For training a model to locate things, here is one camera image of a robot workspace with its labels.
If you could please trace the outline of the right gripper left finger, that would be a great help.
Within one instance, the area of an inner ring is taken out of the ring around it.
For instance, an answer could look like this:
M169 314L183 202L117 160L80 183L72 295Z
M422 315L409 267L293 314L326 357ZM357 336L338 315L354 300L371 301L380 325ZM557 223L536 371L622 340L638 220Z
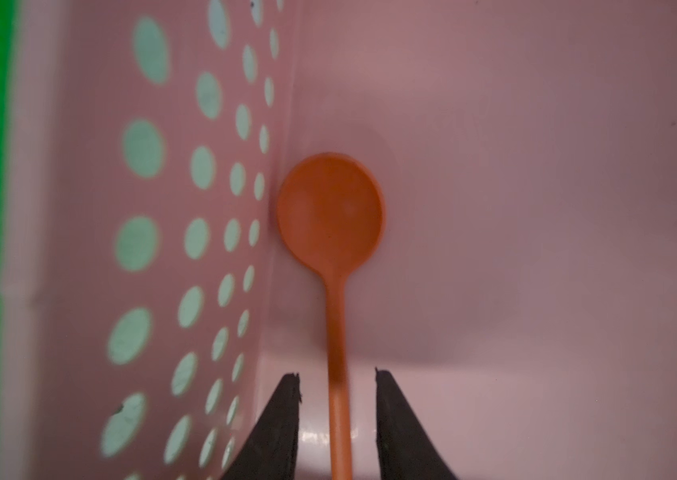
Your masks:
M223 480L294 480L300 432L300 376L282 376Z

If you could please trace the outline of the orange plastic spoon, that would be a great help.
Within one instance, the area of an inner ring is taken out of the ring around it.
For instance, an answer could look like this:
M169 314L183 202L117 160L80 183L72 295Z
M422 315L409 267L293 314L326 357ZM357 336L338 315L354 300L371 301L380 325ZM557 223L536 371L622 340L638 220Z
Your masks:
M310 156L280 186L276 221L292 255L326 290L330 474L353 477L344 292L348 277L376 250L385 207L377 182L338 153Z

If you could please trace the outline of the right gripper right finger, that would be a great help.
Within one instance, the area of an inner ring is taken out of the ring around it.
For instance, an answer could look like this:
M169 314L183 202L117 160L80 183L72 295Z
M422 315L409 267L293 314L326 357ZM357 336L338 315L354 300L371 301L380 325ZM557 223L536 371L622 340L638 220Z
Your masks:
M375 370L376 448L382 480L456 480L388 370Z

